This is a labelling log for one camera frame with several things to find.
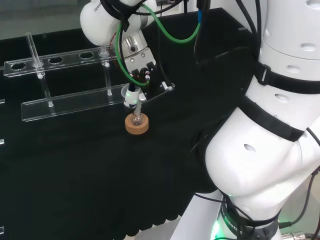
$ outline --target black cable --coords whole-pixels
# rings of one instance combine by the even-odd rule
[[[262,39],[262,17],[261,17],[260,0],[255,0],[255,8],[256,8],[256,25],[257,25],[258,54],[259,54],[260,47],[261,47],[261,39]]]
[[[164,13],[170,9],[173,9],[175,6],[177,6],[178,4],[180,4],[183,0],[177,0],[177,2],[175,2],[174,4],[160,10],[160,11],[155,11],[154,13],[157,14],[161,14]],[[135,15],[140,15],[140,16],[151,16],[151,14],[149,12],[135,12]]]
[[[194,195],[197,196],[197,197],[199,197],[199,198],[208,200],[208,201],[212,201],[212,202],[217,202],[217,203],[222,203],[222,204],[230,205],[230,207],[233,209],[233,212],[236,214],[236,216],[237,216],[238,218],[240,218],[240,215],[239,215],[239,213],[238,213],[235,209],[237,209],[239,212],[241,212],[241,213],[242,213],[245,217],[247,217],[250,221],[253,221],[253,219],[252,219],[249,215],[247,215],[247,214],[246,214],[244,211],[242,211],[239,207],[237,207],[236,205],[234,205],[234,204],[231,202],[230,199],[227,200],[227,198],[225,198],[226,201],[222,201],[222,200],[212,199],[212,198],[209,198],[209,197],[206,197],[206,196],[201,196],[201,195],[199,195],[199,194],[197,194],[197,193],[195,193]],[[239,239],[241,239],[241,234],[240,234],[241,225],[238,223],[238,222],[240,222],[240,221],[237,221],[236,219],[235,219],[235,221],[237,222],[237,238],[236,238],[236,239],[239,240]],[[256,229],[255,227],[252,228],[251,234],[254,233],[255,229]],[[218,239],[225,239],[225,238],[224,238],[224,237],[218,237],[218,238],[215,238],[214,240],[218,240]]]
[[[306,209],[307,209],[307,206],[308,206],[308,202],[309,202],[311,187],[312,187],[312,183],[314,182],[315,176],[316,176],[316,174],[313,174],[312,177],[311,177],[311,179],[310,179],[309,186],[308,186],[308,190],[307,190],[307,192],[306,192],[306,197],[305,197],[305,202],[304,202],[304,206],[303,206],[302,212],[301,212],[300,215],[297,217],[297,219],[292,222],[292,225],[293,225],[293,224],[296,224],[297,222],[299,222],[300,219],[304,216],[304,214],[305,214],[305,212],[306,212]]]
[[[194,59],[195,59],[195,63],[197,65],[200,65],[200,63],[198,61],[198,58],[197,58],[197,49],[198,49],[198,44],[199,44],[199,38],[201,36],[201,33],[202,33],[204,25],[205,25],[205,19],[206,19],[206,16],[207,16],[207,13],[208,13],[208,7],[209,7],[208,6],[209,1],[208,0],[204,0],[204,1],[205,2],[203,3],[203,9],[201,9],[201,13],[202,13],[201,24],[200,24],[200,28],[199,28],[198,34],[196,35],[194,48],[193,48],[193,56],[194,56]]]
[[[121,29],[120,29],[120,34],[119,34],[119,48],[120,48],[120,57],[121,57],[121,62],[126,70],[127,73],[129,73],[126,62],[125,62],[125,58],[124,58],[124,52],[122,50],[122,33],[124,31],[124,28],[121,24]]]
[[[171,86],[172,85],[172,83],[171,83],[171,81],[170,81],[170,79],[168,78],[168,76],[166,75],[166,73],[165,73],[165,70],[164,70],[164,68],[163,68],[163,66],[162,66],[162,62],[161,62],[161,52],[160,52],[160,28],[159,28],[159,26],[157,26],[157,29],[156,29],[157,31],[156,31],[156,34],[157,34],[157,36],[156,36],[156,41],[157,41],[157,50],[158,50],[158,62],[157,62],[157,64],[158,64],[158,66],[159,66],[159,68],[160,68],[160,71],[161,71],[161,74],[163,75],[163,77],[164,77],[164,81],[165,81],[165,83],[168,85],[168,86]]]
[[[319,214],[318,227],[316,228],[315,233],[314,233],[313,237],[311,238],[311,240],[315,240],[317,238],[319,232],[320,232],[320,214]]]
[[[304,236],[306,239],[312,239],[314,237],[314,234],[313,233],[305,233]],[[315,240],[320,240],[320,236],[316,236]]]
[[[187,13],[188,13],[188,1],[187,0],[183,0],[183,11],[184,11],[184,15],[187,15]]]
[[[310,135],[313,137],[313,139],[316,141],[316,143],[319,145],[319,147],[320,147],[320,140],[319,140],[319,138],[314,134],[314,132],[308,127],[307,129],[306,129],[309,133],[310,133]]]
[[[310,135],[313,137],[313,139],[316,141],[316,143],[319,145],[320,147],[320,140],[319,138],[314,134],[314,132],[308,127],[306,129]],[[320,167],[317,168],[311,175],[311,179],[310,179],[310,182],[309,182],[309,186],[308,186],[308,190],[306,192],[306,197],[305,197],[305,202],[304,202],[304,206],[303,206],[303,209],[300,213],[300,215],[298,216],[298,218],[294,221],[286,221],[286,222],[280,222],[279,223],[279,229],[284,229],[284,228],[287,228],[287,227],[291,227],[292,225],[296,224],[297,222],[299,222],[301,220],[301,218],[304,216],[306,210],[307,210],[307,207],[308,207],[308,202],[309,202],[309,198],[310,198],[310,193],[311,193],[311,188],[312,188],[312,184],[313,184],[313,181],[315,179],[315,176],[318,174],[318,171],[320,170]]]
[[[256,41],[257,43],[257,46],[258,46],[258,34],[257,34],[257,30],[256,30],[256,27],[255,27],[255,24],[254,22],[252,21],[252,18],[250,17],[250,14],[248,13],[245,5],[243,4],[243,2],[241,0],[235,0],[236,3],[238,4],[239,8],[241,9],[245,19],[247,20],[247,22],[249,23],[249,26],[251,28],[251,31],[252,31],[252,35],[253,35],[253,38],[254,40]],[[259,50],[256,52],[256,57],[258,59],[258,56],[259,56]]]
[[[299,222],[301,220],[301,218],[304,216],[306,210],[307,210],[307,206],[308,206],[308,202],[309,202],[309,197],[310,197],[310,193],[311,193],[311,187],[312,187],[312,183],[314,182],[315,176],[317,175],[317,173],[313,173],[312,177],[310,179],[309,182],[309,186],[308,186],[308,190],[306,192],[306,197],[305,197],[305,202],[304,202],[304,206],[303,209],[300,213],[300,215],[297,217],[296,220],[294,221],[286,221],[286,222],[280,222],[279,223],[279,229],[284,229],[287,227],[291,227],[292,225],[296,224],[297,222]]]
[[[219,55],[216,55],[216,56],[214,56],[214,57],[212,57],[212,58],[209,58],[209,59],[206,59],[206,60],[202,60],[201,62],[198,62],[197,59],[196,59],[195,61],[196,61],[196,63],[197,63],[199,66],[203,66],[203,65],[206,65],[206,64],[208,64],[208,63],[210,63],[210,62],[212,62],[212,61],[216,61],[216,60],[220,59],[221,57],[225,57],[225,56],[227,56],[227,55],[229,55],[229,54],[232,54],[232,53],[234,53],[234,52],[243,51],[243,50],[246,50],[246,51],[251,52],[251,53],[253,54],[253,56],[256,57],[256,53],[253,52],[253,50],[252,50],[251,47],[248,47],[248,46],[238,46],[238,47],[235,47],[235,48],[233,48],[233,49],[231,49],[231,50],[229,50],[229,51],[226,51],[226,52],[224,52],[224,53],[221,53],[221,54],[219,54]]]

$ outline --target black table surface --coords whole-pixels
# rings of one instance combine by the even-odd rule
[[[162,17],[169,33],[186,38],[197,14]],[[223,9],[209,11],[199,39],[200,59],[252,47],[249,31]],[[143,30],[155,59],[157,26]],[[34,36],[39,55],[94,47],[81,29]],[[0,225],[6,240],[122,240],[182,215],[194,192],[215,186],[193,156],[191,137],[237,105],[252,77],[253,59],[238,51],[204,67],[193,40],[161,36],[161,58],[174,92],[142,106],[146,134],[126,132],[123,104],[22,122],[21,103],[43,98],[35,76],[0,76]],[[0,64],[30,57],[24,37],[0,41]],[[127,79],[111,65],[113,85]],[[46,73],[52,96],[102,88],[100,64]]]

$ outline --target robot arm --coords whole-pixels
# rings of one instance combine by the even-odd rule
[[[91,2],[84,6],[80,14],[80,23],[83,33],[93,44],[106,47],[110,44],[113,35],[116,33],[120,20],[114,18],[107,12],[101,1],[91,0]],[[121,2],[128,6],[134,6],[138,4],[140,0],[121,0]],[[155,0],[147,0],[145,4],[153,11],[157,8]],[[145,13],[146,10],[140,7],[138,12]],[[135,34],[152,23],[153,20],[152,16],[132,14],[128,19],[129,27],[124,37]]]

